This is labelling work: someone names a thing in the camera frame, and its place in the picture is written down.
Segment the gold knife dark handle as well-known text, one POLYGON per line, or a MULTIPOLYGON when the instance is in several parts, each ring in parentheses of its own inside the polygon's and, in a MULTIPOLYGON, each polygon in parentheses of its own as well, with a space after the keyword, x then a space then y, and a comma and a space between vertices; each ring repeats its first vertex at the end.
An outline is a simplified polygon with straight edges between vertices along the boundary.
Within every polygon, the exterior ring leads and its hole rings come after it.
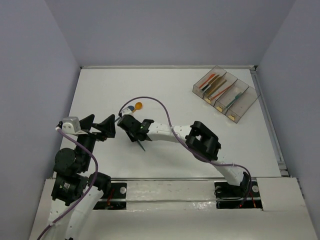
POLYGON ((212 79, 209 80, 209 82, 201 89, 203 92, 205 92, 218 78, 220 75, 215 75, 212 79))

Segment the blue spoon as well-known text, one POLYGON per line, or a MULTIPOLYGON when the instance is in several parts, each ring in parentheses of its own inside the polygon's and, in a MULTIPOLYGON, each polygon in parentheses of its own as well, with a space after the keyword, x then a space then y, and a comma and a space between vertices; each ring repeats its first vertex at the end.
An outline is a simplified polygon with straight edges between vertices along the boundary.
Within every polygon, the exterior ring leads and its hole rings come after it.
POLYGON ((129 108, 131 111, 133 111, 133 110, 135 109, 135 107, 132 106, 132 105, 128 106, 128 108, 129 108))

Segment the orange-red chopstick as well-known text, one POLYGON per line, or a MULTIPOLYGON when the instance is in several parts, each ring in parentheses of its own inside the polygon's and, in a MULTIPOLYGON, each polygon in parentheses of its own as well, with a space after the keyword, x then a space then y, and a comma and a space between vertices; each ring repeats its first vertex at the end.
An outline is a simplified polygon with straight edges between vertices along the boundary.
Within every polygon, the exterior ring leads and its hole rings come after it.
POLYGON ((230 87, 232 87, 232 85, 229 85, 228 87, 226 87, 224 90, 220 91, 219 93, 217 93, 216 95, 214 95, 211 99, 216 99, 217 97, 219 97, 220 95, 222 95, 224 92, 226 92, 230 87))

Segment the orange spoon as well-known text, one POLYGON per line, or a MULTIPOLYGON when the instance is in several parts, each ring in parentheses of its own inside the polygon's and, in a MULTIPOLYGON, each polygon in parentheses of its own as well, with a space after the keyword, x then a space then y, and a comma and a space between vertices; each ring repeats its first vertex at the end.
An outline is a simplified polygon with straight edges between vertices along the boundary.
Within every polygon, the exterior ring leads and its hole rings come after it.
POLYGON ((134 109, 133 109, 132 112, 141 110, 142 108, 143 108, 143 104, 142 104, 141 102, 137 102, 137 103, 134 105, 134 109))

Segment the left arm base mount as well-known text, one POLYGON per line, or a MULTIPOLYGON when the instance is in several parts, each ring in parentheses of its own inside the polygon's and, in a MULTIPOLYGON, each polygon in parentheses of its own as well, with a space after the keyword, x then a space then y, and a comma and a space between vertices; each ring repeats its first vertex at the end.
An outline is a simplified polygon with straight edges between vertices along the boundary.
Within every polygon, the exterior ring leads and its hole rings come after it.
POLYGON ((105 193, 94 206, 94 210, 125 210, 127 208, 127 183, 112 182, 109 193, 105 193))

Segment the teal fork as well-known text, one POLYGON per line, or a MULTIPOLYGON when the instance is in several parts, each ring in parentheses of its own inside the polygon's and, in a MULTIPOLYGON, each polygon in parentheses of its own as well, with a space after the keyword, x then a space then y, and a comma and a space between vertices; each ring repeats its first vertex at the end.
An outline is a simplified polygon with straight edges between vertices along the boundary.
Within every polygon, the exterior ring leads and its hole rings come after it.
POLYGON ((239 92, 234 99, 226 106, 227 109, 229 109, 241 96, 242 96, 242 92, 239 92))
POLYGON ((141 143, 139 140, 137 140, 137 143, 138 143, 138 145, 142 148, 142 150, 143 150, 144 152, 146 152, 145 148, 143 147, 142 143, 141 143))

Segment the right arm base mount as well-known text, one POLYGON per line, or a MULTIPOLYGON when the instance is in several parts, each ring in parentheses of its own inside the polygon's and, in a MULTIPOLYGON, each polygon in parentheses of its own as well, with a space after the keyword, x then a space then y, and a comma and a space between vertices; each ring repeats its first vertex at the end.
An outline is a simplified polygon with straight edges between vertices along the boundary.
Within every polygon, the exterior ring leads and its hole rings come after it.
POLYGON ((214 195, 216 197, 216 207, 219 210, 222 209, 262 209, 263 204, 260 195, 260 189, 257 181, 253 181, 251 184, 251 190, 249 195, 245 197, 239 187, 229 185, 227 182, 218 181, 214 183, 214 195))

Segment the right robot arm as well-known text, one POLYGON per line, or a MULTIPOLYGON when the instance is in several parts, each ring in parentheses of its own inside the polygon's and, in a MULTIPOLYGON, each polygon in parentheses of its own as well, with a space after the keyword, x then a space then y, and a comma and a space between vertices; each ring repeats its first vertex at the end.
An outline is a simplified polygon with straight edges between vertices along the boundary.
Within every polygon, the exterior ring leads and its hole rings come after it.
POLYGON ((191 125, 170 126, 152 119, 139 122, 132 114, 123 114, 117 126, 126 132, 132 142, 165 141, 182 144, 196 159, 214 166, 235 196, 242 196, 249 189, 251 177, 248 171, 238 164, 218 161, 221 149, 219 138, 200 121, 191 125))

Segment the orange plastic knife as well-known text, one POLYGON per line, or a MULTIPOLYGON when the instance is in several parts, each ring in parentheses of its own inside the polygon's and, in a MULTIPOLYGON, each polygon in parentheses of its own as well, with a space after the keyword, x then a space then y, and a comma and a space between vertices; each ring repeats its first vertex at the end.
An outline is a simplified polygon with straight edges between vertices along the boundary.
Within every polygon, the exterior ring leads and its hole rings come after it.
POLYGON ((205 81, 199 86, 199 88, 202 89, 202 88, 207 84, 207 82, 208 82, 209 80, 211 80, 215 75, 216 75, 215 73, 211 74, 211 75, 207 78, 207 80, 205 80, 205 81))

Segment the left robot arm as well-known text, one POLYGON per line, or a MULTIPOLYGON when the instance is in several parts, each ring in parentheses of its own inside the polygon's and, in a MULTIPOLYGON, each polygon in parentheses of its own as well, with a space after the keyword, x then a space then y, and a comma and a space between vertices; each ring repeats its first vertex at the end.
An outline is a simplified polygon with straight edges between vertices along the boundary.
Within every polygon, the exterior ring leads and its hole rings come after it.
POLYGON ((46 240, 77 240, 98 200, 110 194, 111 177, 99 172, 93 151, 96 142, 115 137, 115 115, 101 123, 95 123, 94 119, 94 114, 83 119, 70 116, 55 128, 75 148, 62 148, 54 157, 56 177, 51 192, 54 202, 44 235, 46 240))

